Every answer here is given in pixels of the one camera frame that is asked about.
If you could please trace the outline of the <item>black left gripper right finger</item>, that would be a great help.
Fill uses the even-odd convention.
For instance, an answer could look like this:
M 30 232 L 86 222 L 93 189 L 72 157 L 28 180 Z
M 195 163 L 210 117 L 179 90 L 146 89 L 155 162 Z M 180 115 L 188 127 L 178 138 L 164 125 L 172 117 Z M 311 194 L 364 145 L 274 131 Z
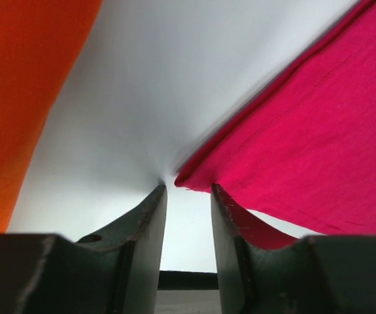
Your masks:
M 376 313 L 376 236 L 294 239 L 211 188 L 223 313 Z

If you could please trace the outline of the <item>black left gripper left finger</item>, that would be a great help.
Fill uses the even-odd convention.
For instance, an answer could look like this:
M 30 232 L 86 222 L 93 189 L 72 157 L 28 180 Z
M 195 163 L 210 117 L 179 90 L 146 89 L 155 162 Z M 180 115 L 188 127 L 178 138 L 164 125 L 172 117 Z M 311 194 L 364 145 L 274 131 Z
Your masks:
M 0 234 L 0 313 L 153 313 L 167 190 L 77 242 Z

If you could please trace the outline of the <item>red t shirt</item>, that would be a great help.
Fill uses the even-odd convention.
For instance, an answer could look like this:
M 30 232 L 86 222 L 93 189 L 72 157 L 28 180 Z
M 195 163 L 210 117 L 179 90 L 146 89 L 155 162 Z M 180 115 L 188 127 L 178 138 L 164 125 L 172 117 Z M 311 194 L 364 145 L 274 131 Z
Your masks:
M 321 234 L 376 235 L 376 1 L 361 1 L 182 167 L 175 184 L 219 184 L 263 249 L 294 241 L 259 211 Z

